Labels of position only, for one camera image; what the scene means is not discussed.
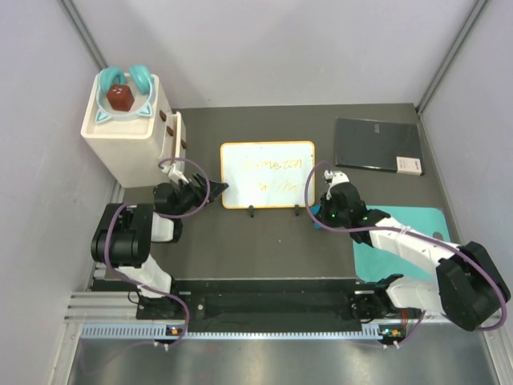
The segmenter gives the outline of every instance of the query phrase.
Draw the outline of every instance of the table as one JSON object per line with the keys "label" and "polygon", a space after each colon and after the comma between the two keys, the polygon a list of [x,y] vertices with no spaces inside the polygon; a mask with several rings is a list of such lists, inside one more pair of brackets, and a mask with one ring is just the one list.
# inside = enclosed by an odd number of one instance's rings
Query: table
{"label": "table", "polygon": [[[224,142],[312,140],[317,160],[333,160],[335,118],[367,118],[417,123],[411,104],[237,107],[185,109],[188,157],[220,179],[219,149]],[[369,205],[437,207],[454,222],[422,135],[425,176],[348,169]],[[317,178],[317,197],[324,191]],[[126,202],[150,202],[150,188],[125,192]],[[184,221],[178,244],[156,245],[151,253],[178,278],[355,277],[349,236],[314,231],[306,213],[293,209],[224,209],[220,201]],[[81,341],[93,368],[132,342]],[[425,325],[400,351],[381,351],[338,341],[186,341],[165,354],[152,346],[128,351],[94,377],[75,363],[70,384],[282,384],[353,385],[416,383],[498,383],[481,334],[451,325]]]}

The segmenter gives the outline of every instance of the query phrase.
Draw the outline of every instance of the turquoise cutting mat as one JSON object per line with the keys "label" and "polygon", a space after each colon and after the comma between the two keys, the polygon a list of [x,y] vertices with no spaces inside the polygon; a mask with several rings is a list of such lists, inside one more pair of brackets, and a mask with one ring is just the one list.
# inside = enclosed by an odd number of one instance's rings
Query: turquoise cutting mat
{"label": "turquoise cutting mat", "polygon": [[[442,211],[431,207],[367,206],[389,213],[404,225],[433,236],[441,233],[444,241],[449,241],[449,230]],[[356,275],[363,281],[377,282],[391,274],[404,274],[405,277],[431,279],[432,276],[419,267],[387,251],[374,249],[365,244],[353,242],[354,266]]]}

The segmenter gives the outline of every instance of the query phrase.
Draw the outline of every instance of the white wall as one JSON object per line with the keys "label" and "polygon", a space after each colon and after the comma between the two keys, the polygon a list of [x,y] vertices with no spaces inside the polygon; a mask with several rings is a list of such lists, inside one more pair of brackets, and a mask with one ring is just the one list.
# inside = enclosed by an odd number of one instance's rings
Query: white wall
{"label": "white wall", "polygon": [[112,178],[79,134],[96,69],[58,2],[2,2],[0,35],[0,382],[37,384]]}
{"label": "white wall", "polygon": [[513,2],[491,2],[424,115],[463,241],[487,247],[511,290],[512,19]]}
{"label": "white wall", "polygon": [[75,0],[172,107],[418,103],[474,0]]}

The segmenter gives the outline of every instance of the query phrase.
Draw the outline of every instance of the gray tabletop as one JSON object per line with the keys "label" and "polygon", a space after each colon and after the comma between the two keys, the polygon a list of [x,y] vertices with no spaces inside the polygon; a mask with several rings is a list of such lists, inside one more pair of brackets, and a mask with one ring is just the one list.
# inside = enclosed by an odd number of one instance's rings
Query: gray tabletop
{"label": "gray tabletop", "polygon": [[[333,162],[335,118],[417,123],[412,104],[351,106],[231,107],[182,110],[187,157],[220,180],[220,146],[226,142],[311,140],[316,161]],[[345,169],[368,205],[446,208],[434,163],[422,135],[426,175]],[[325,191],[316,179],[317,198]],[[151,188],[131,188],[126,202],[151,202]],[[355,277],[353,246],[347,235],[316,231],[304,212],[225,209],[220,199],[184,220],[177,244],[151,249],[160,266],[176,278]]]}

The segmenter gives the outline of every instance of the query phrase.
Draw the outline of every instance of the whiteboard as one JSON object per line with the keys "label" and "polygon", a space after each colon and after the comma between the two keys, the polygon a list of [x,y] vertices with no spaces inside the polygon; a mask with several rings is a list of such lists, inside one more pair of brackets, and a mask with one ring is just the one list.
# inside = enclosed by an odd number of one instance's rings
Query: whiteboard
{"label": "whiteboard", "polygon": [[226,209],[305,207],[305,182],[315,161],[312,142],[225,143],[220,152],[221,180],[230,186],[222,196]]}

